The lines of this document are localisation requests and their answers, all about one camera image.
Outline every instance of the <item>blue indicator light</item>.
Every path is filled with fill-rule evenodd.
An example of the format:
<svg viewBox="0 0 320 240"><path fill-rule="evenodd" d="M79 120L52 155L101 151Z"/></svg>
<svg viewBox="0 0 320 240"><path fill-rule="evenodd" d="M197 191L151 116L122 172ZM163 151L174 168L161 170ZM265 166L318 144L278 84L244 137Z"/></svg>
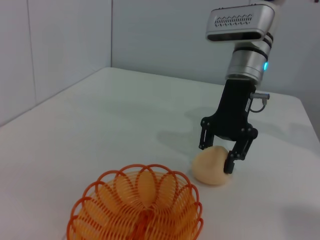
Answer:
<svg viewBox="0 0 320 240"><path fill-rule="evenodd" d="M263 70L266 71L268 69L269 63L265 62L263 65Z"/></svg>

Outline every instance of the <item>orange wire basket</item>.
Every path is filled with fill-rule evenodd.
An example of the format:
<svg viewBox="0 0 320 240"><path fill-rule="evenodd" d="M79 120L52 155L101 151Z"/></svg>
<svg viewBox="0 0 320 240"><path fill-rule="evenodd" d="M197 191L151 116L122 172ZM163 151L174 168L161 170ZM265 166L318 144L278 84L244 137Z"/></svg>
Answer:
<svg viewBox="0 0 320 240"><path fill-rule="evenodd" d="M85 189L72 208L66 236L196 240L204 224L201 215L198 190L186 175L158 164L133 164L105 172Z"/></svg>

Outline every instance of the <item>table surface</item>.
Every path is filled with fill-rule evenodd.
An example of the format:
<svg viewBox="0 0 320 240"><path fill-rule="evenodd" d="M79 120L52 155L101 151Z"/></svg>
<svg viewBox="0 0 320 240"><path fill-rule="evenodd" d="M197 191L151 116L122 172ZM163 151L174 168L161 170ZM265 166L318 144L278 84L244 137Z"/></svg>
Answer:
<svg viewBox="0 0 320 240"><path fill-rule="evenodd" d="M263 112L250 113L259 136L228 184L193 179L200 121L216 111L222 91L104 68L0 128L1 239L64 239L72 206L98 176L158 163L198 187L199 240L318 240L320 144L295 97L272 93Z"/></svg>

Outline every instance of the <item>bread roll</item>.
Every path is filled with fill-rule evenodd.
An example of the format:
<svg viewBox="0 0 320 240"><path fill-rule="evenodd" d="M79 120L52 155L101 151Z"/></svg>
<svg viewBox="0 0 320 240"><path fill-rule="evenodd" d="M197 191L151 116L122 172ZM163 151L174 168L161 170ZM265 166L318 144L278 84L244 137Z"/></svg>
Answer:
<svg viewBox="0 0 320 240"><path fill-rule="evenodd" d="M223 146L211 146L199 153L192 162L193 176L208 185L220 186L230 179L224 173L228 151Z"/></svg>

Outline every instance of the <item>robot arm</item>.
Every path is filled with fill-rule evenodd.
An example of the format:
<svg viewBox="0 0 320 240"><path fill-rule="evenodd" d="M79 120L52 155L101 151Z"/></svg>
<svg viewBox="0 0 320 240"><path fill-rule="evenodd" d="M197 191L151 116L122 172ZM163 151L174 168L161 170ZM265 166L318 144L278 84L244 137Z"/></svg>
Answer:
<svg viewBox="0 0 320 240"><path fill-rule="evenodd" d="M212 116L201 120L199 144L202 150L211 147L214 136L236 142L224 164L226 174L233 172L235 160L245 159L251 143L258 136L258 130L248 123L248 115L254 98L262 99L265 106L270 97L255 92L268 67L278 17L277 5L261 1L215 9L208 20L206 39L235 42L218 109Z"/></svg>

